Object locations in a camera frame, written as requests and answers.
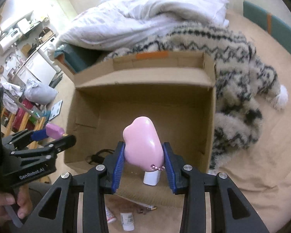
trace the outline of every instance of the black and white fuzzy blanket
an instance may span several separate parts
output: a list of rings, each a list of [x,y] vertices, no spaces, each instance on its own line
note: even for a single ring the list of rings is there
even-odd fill
[[[216,63],[216,115],[210,173],[231,158],[235,150],[246,149],[261,135],[262,113],[255,100],[264,96],[282,109],[288,95],[275,69],[264,64],[256,48],[241,33],[186,22],[165,36],[151,36],[132,48],[120,48],[106,59],[140,52],[204,51]]]

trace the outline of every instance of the metal screw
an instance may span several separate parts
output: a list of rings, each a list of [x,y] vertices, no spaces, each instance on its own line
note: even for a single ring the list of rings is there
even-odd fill
[[[104,165],[98,165],[98,166],[96,166],[96,170],[97,171],[102,171],[104,169],[105,169],[105,166]]]
[[[227,178],[227,174],[226,174],[225,172],[220,172],[220,173],[219,173],[219,177],[220,177],[221,179],[226,179],[226,178]]]
[[[67,179],[69,177],[69,175],[70,175],[70,173],[66,172],[66,173],[61,174],[61,177],[63,179]]]
[[[186,171],[191,171],[193,169],[193,167],[191,165],[185,165],[183,167],[183,169],[186,170]]]

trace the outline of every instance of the white tube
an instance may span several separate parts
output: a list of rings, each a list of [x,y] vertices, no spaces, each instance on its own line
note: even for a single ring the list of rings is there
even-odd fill
[[[106,206],[106,215],[107,215],[107,223],[113,223],[114,221],[116,221],[116,217],[115,217],[114,214],[112,214],[112,212],[107,208],[107,206]]]
[[[154,172],[145,172],[143,183],[150,186],[155,186],[159,181],[160,175],[161,175],[161,171],[158,171],[158,170]]]
[[[132,231],[135,229],[134,218],[132,213],[121,213],[123,230]]]

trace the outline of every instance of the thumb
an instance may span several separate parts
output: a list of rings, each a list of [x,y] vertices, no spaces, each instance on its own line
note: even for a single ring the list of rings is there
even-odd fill
[[[12,194],[0,192],[0,206],[12,205],[15,203],[15,198]]]

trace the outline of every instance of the pink object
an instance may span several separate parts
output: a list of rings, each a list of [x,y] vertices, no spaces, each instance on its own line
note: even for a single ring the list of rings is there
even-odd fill
[[[124,129],[123,138],[124,156],[128,163],[146,172],[162,169],[164,152],[150,118],[145,116],[136,118]]]
[[[65,130],[63,128],[52,123],[48,123],[45,126],[45,130],[46,130],[47,136],[55,140],[61,138],[65,134]]]

